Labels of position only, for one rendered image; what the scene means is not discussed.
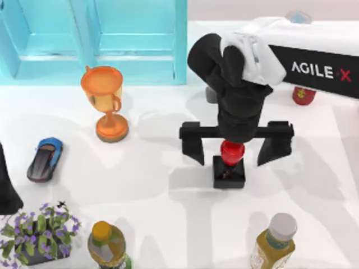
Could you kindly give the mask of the blue toy car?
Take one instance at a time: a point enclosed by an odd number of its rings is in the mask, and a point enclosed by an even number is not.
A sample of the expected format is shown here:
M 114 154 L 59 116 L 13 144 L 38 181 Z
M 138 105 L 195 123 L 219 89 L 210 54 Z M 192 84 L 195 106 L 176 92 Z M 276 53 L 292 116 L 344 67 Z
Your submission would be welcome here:
M 62 151 L 63 142 L 61 140 L 55 137 L 42 139 L 27 169 L 27 178 L 35 183 L 45 183 L 51 180 Z

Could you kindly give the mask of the pale grey rounded box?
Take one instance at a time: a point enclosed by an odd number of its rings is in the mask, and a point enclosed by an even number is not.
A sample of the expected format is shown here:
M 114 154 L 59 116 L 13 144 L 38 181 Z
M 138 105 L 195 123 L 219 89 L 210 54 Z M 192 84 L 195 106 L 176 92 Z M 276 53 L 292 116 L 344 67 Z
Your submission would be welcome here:
M 205 89 L 206 93 L 206 100 L 210 104 L 216 104 L 217 103 L 217 93 L 215 90 L 213 90 L 211 87 L 207 86 Z

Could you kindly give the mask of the yellow bottle with white cap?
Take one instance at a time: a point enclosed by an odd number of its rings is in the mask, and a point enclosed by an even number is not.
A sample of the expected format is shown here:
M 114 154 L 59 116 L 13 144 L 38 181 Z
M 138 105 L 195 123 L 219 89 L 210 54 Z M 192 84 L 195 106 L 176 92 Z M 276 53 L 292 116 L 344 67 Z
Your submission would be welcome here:
M 296 246 L 296 219 L 284 212 L 275 214 L 267 229 L 256 238 L 250 269 L 284 269 Z

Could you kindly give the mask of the light blue rack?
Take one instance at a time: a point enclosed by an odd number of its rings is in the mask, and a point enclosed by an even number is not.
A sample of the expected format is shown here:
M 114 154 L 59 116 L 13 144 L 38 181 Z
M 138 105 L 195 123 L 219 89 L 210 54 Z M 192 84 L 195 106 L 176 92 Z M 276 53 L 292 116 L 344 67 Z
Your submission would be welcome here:
M 180 85 L 187 0 L 0 0 L 0 85 L 77 86 L 111 66 L 127 85 Z

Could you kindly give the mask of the orange trophy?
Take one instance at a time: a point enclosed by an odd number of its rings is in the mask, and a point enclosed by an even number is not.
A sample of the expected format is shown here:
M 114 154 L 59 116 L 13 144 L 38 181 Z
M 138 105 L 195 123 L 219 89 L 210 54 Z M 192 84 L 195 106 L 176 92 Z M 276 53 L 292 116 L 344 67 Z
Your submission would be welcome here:
M 122 107 L 122 86 L 123 75 L 110 66 L 86 66 L 81 78 L 81 88 L 88 101 L 104 113 L 95 126 L 96 135 L 103 142 L 115 143 L 128 134 L 128 121 L 118 114 Z

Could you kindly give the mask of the red trophy with black base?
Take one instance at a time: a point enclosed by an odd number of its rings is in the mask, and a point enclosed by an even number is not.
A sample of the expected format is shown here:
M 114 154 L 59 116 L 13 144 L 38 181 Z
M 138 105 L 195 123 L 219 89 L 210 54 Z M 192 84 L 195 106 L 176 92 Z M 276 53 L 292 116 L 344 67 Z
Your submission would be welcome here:
M 242 189 L 246 182 L 243 156 L 245 146 L 224 140 L 220 155 L 213 156 L 213 187 L 215 189 Z

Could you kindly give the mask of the purple flower plant pot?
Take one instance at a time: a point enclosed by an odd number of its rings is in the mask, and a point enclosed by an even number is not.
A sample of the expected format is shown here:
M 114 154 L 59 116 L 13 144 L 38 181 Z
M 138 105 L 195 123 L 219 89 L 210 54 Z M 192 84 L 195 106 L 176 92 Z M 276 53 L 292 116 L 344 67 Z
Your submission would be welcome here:
M 0 228 L 0 269 L 20 269 L 70 256 L 80 220 L 64 202 L 45 203 L 39 213 L 20 212 Z

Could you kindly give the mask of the green bottle with yellow cap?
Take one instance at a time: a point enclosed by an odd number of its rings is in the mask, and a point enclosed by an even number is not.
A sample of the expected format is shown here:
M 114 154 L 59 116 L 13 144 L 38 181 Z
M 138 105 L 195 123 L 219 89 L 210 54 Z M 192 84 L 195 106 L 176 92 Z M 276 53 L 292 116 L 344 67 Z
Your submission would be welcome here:
M 88 251 L 98 269 L 132 269 L 123 232 L 106 221 L 93 225 L 88 237 Z

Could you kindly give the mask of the red can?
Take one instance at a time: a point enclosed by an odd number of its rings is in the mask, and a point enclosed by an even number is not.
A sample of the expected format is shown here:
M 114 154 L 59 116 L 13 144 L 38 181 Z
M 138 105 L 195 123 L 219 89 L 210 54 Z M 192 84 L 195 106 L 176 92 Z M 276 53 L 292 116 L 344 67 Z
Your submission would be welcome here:
M 292 100 L 298 105 L 310 105 L 316 95 L 316 91 L 305 89 L 303 87 L 295 87 L 292 93 Z

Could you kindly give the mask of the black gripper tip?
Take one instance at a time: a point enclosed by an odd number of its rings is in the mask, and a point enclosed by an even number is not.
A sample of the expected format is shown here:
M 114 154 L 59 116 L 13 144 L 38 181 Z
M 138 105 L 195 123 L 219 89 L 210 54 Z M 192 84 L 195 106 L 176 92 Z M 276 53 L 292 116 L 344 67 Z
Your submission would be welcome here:
M 23 206 L 24 203 L 8 175 L 3 147 L 0 143 L 0 216 L 14 215 Z

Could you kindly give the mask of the pale blue object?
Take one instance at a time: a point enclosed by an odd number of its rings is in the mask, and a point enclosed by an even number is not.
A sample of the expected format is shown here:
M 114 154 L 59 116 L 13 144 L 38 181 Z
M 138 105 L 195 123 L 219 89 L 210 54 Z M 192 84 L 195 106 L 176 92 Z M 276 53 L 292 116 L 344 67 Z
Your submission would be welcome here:
M 302 11 L 290 11 L 286 14 L 286 19 L 295 24 L 310 24 L 312 18 L 310 15 Z

